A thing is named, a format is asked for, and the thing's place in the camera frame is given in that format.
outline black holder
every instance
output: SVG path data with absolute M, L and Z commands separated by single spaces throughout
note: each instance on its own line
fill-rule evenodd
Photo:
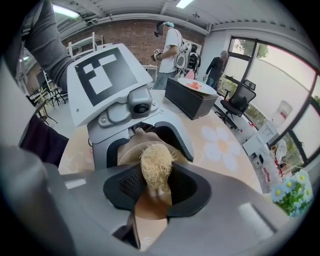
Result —
M 207 95 L 185 87 L 178 78 L 168 78 L 165 97 L 175 104 L 191 120 L 207 115 L 214 106 L 218 94 Z
M 168 219 L 196 214 L 211 197 L 211 187 L 205 178 L 174 162 L 168 184 L 172 200 L 172 207 L 166 214 Z M 133 212 L 146 186 L 140 164 L 137 164 L 107 179 L 103 193 L 114 207 Z

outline window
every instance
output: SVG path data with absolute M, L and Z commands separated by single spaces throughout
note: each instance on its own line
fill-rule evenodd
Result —
M 229 52 L 251 57 L 253 54 L 255 42 L 243 39 L 231 39 Z
M 256 97 L 250 103 L 267 119 L 271 120 L 281 101 L 292 107 L 292 112 L 278 129 L 282 134 L 305 104 L 308 90 L 280 68 L 260 58 L 252 62 L 246 79 L 256 84 Z
M 285 170 L 291 168 L 292 166 L 299 167 L 302 166 L 304 163 L 301 154 L 299 153 L 297 145 L 294 143 L 294 140 L 290 136 L 289 133 L 287 133 L 283 137 L 285 143 L 286 143 L 286 155 L 284 158 L 282 158 L 282 162 L 286 163 L 286 166 L 282 168 L 281 170 L 284 172 Z
M 251 104 L 249 104 L 244 113 L 258 129 L 260 129 L 267 122 L 267 118 Z
M 259 43 L 256 57 L 282 70 L 307 90 L 311 89 L 316 74 L 315 70 L 291 53 Z
M 303 116 L 292 129 L 307 158 L 320 147 L 320 116 L 314 106 L 309 105 Z
M 229 79 L 226 79 L 226 78 L 221 78 L 219 79 L 219 82 L 218 82 L 218 94 L 219 95 L 222 95 L 222 96 L 226 96 L 226 93 L 228 91 L 230 91 L 227 95 L 227 100 L 231 98 L 232 95 L 234 95 L 236 89 L 237 89 L 237 84 L 230 81 Z
M 229 57 L 224 74 L 228 77 L 234 78 L 237 81 L 241 81 L 242 77 L 245 74 L 247 66 L 247 60 L 236 57 Z
M 320 105 L 320 76 L 317 76 L 312 97 Z

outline white ceiling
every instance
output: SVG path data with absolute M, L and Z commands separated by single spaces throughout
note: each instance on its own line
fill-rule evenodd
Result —
M 51 0 L 54 4 L 80 13 L 83 18 L 128 13 L 162 14 L 206 28 L 233 22 L 257 22 L 300 31 L 299 24 L 277 0 L 194 0 L 186 8 L 179 0 Z

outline potted flowers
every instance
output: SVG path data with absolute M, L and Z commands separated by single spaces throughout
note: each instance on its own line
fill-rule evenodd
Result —
M 305 170 L 285 178 L 271 190 L 272 201 L 281 207 L 290 217 L 303 214 L 313 199 L 309 175 Z

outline black box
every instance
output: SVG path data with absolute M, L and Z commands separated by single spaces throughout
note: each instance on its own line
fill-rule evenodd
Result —
M 168 78 L 165 97 L 181 109 L 191 120 L 194 120 L 210 112 L 218 98 L 218 94 L 204 94 L 183 86 L 178 82 L 178 78 Z

